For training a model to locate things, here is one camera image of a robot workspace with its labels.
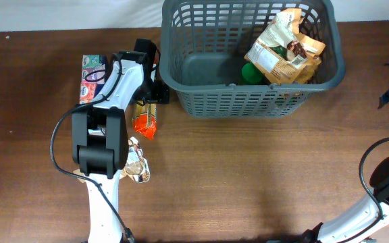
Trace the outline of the green lid jar with label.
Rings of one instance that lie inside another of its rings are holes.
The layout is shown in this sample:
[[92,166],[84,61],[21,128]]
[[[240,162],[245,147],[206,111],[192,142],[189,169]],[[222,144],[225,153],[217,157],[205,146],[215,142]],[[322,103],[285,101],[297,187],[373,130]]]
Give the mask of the green lid jar with label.
[[246,63],[241,69],[240,83],[242,85],[264,85],[264,74],[252,63]]

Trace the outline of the orange snack bag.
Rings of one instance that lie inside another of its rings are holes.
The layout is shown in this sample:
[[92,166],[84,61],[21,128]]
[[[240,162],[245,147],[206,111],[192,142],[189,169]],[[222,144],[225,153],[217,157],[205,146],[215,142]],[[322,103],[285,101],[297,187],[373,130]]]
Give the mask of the orange snack bag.
[[272,84],[306,84],[321,64],[326,45],[300,32],[301,14],[277,13],[244,56]]

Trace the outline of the red spaghetti packet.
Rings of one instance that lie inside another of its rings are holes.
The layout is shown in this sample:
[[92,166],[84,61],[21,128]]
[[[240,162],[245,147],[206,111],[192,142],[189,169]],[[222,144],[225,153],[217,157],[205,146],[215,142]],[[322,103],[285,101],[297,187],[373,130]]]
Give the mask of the red spaghetti packet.
[[155,103],[147,103],[143,106],[135,104],[132,126],[135,132],[150,140],[154,139],[157,131],[157,105]]

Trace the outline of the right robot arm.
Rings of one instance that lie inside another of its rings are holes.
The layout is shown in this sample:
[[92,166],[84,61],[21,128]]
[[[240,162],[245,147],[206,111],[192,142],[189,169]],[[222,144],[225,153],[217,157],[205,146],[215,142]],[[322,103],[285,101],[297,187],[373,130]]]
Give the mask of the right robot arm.
[[364,242],[371,234],[389,225],[389,157],[375,168],[369,182],[363,176],[369,154],[387,142],[389,137],[373,143],[361,157],[359,180],[365,196],[335,219],[306,230],[299,242]]

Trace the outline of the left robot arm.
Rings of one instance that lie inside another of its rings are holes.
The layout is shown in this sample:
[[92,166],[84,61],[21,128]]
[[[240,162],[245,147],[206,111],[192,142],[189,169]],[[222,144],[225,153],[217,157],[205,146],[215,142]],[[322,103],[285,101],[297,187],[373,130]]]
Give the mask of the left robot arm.
[[130,104],[167,104],[167,85],[156,79],[157,45],[139,38],[134,50],[114,54],[104,69],[87,74],[100,91],[72,116],[72,157],[86,182],[90,205],[88,242],[134,241],[118,213],[119,177],[130,155],[125,111]]

